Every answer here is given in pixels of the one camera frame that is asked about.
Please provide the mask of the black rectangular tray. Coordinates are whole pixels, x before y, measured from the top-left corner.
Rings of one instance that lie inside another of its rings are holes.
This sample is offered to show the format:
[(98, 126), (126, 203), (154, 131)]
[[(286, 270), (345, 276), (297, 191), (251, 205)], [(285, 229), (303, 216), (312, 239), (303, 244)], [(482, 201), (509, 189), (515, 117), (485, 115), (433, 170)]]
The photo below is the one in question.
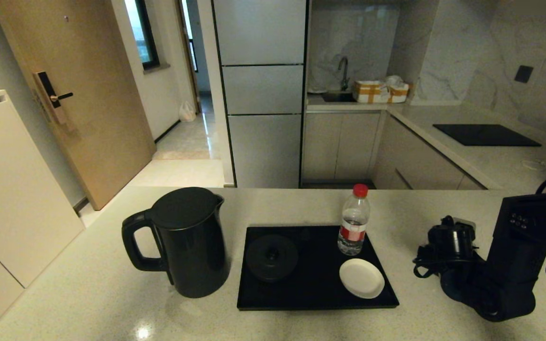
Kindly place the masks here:
[[(399, 300), (386, 281), (381, 295), (362, 299), (349, 293), (339, 277), (339, 268), (349, 256), (337, 246), (339, 226), (250, 226), (246, 231), (237, 309), (240, 311), (306, 311), (327, 309), (396, 308)], [(246, 251), (265, 235), (290, 238), (298, 248), (294, 271), (275, 283), (258, 280), (248, 269)]]

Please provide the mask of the dark kitchen faucet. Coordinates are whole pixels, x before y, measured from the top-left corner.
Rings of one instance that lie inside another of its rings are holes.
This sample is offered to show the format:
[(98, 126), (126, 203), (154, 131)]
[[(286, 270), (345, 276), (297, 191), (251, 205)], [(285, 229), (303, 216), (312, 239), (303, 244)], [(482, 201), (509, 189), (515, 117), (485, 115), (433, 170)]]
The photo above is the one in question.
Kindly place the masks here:
[(349, 76), (347, 75), (348, 60), (343, 56), (338, 64), (338, 71), (342, 71), (342, 79), (340, 81), (340, 90), (347, 91), (349, 88)]

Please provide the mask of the kitchen sink basin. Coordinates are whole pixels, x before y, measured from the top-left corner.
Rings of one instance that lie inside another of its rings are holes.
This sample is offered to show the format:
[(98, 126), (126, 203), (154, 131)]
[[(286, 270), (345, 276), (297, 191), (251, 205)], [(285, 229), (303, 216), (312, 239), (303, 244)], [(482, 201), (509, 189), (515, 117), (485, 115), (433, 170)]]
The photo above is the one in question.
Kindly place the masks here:
[(325, 103), (355, 103), (356, 100), (350, 92), (327, 92), (321, 95)]

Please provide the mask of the light wooden door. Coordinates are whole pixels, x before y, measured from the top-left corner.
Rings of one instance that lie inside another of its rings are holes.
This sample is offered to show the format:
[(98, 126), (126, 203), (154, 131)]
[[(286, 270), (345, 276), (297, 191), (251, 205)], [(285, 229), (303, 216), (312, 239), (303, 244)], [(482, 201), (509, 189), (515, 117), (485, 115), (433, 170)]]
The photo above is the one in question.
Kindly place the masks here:
[[(112, 0), (0, 0), (0, 25), (48, 127), (96, 211), (155, 152)], [(32, 73), (45, 71), (71, 126), (43, 106)]]

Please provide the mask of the black electric kettle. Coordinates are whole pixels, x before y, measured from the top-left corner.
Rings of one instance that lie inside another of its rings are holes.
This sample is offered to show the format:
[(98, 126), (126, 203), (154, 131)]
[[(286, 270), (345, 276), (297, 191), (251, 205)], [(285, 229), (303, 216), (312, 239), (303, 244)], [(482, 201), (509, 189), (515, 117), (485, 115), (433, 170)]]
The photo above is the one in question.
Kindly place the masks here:
[[(201, 298), (221, 288), (229, 276), (220, 209), (225, 199), (207, 188), (173, 190), (145, 211), (128, 216), (121, 234), (136, 269), (165, 272), (182, 296)], [(144, 256), (135, 233), (152, 232), (159, 257)]]

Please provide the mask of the dark framed window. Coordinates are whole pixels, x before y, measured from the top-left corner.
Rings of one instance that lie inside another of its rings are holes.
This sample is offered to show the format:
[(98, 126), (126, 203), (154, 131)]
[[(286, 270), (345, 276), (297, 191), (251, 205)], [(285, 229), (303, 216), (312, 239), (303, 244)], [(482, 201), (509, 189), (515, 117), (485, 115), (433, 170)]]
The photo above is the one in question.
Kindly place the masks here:
[(151, 71), (156, 67), (160, 67), (160, 57), (150, 24), (146, 0), (124, 0), (124, 5), (143, 69)]

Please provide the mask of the black round kettle base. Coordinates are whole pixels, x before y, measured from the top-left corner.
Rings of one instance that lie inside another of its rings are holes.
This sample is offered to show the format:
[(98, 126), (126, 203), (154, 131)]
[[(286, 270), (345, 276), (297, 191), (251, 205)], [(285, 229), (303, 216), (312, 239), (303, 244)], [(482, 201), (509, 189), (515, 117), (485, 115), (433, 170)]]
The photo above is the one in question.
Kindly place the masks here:
[(275, 283), (294, 271), (298, 264), (299, 251), (290, 238), (271, 234), (251, 242), (245, 259), (249, 271), (258, 280)]

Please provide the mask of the black induction cooktop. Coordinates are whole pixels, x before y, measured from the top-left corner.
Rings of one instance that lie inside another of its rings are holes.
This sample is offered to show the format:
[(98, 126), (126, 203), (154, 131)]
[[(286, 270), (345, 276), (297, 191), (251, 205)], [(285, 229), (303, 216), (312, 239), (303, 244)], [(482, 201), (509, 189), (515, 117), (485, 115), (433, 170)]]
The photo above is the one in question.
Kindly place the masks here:
[(461, 145), (490, 147), (541, 147), (522, 134), (502, 125), (433, 125)]

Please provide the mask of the black wall socket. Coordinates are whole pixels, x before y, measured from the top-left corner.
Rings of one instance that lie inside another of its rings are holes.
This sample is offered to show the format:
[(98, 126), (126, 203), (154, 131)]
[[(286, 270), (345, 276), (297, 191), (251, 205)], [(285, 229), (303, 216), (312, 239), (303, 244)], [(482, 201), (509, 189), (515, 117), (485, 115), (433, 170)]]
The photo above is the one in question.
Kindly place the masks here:
[(529, 78), (531, 77), (533, 70), (534, 68), (531, 66), (520, 65), (520, 67), (518, 67), (516, 75), (514, 76), (514, 80), (516, 82), (526, 84), (527, 82), (529, 82)]

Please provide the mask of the white round saucer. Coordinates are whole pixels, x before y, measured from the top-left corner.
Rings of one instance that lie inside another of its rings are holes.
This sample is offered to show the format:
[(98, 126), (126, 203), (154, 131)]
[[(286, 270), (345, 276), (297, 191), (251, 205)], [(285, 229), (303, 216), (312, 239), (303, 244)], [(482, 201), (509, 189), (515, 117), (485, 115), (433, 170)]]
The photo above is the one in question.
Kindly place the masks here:
[(349, 293), (373, 299), (385, 289), (385, 279), (377, 266), (363, 259), (350, 259), (339, 268), (340, 280)]

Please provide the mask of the white storage cabinet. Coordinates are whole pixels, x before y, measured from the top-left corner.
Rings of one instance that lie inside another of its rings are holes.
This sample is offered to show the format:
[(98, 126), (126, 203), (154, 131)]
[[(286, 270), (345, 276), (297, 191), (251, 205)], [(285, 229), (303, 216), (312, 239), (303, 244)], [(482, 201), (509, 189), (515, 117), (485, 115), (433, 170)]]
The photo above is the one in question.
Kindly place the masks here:
[(84, 225), (0, 90), (0, 317)]

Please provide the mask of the beige counter side cabinets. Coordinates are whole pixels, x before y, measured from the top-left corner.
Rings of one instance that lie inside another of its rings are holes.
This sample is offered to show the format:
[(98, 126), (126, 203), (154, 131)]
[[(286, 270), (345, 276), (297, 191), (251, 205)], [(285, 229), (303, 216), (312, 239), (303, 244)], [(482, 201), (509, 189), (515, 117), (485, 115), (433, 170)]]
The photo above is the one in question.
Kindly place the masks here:
[(391, 114), (383, 125), (371, 179), (377, 189), (486, 189)]

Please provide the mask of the tall grey panel cabinet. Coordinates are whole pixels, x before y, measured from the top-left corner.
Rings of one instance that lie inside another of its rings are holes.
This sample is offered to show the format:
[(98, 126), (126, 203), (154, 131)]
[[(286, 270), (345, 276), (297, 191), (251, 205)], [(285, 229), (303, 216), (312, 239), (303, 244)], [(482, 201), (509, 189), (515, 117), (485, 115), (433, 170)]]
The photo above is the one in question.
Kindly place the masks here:
[(239, 188), (300, 181), (307, 0), (211, 0)]

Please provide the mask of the yellow white box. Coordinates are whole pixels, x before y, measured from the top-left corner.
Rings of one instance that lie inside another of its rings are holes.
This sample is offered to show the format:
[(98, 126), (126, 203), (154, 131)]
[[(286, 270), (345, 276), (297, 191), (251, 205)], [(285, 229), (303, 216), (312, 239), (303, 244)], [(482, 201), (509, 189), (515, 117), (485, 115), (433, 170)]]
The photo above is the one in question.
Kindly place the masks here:
[(382, 81), (355, 81), (352, 95), (363, 104), (388, 103), (391, 97), (387, 84)]

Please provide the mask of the clear bottle red cap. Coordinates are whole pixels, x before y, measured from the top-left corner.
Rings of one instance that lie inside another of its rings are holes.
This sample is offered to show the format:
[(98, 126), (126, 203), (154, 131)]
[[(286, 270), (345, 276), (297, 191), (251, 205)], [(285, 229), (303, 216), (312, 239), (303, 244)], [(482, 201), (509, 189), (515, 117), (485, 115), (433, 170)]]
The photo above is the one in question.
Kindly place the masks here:
[(366, 184), (355, 184), (342, 207), (337, 246), (340, 252), (347, 256), (358, 255), (362, 250), (366, 227), (371, 216), (368, 190)]

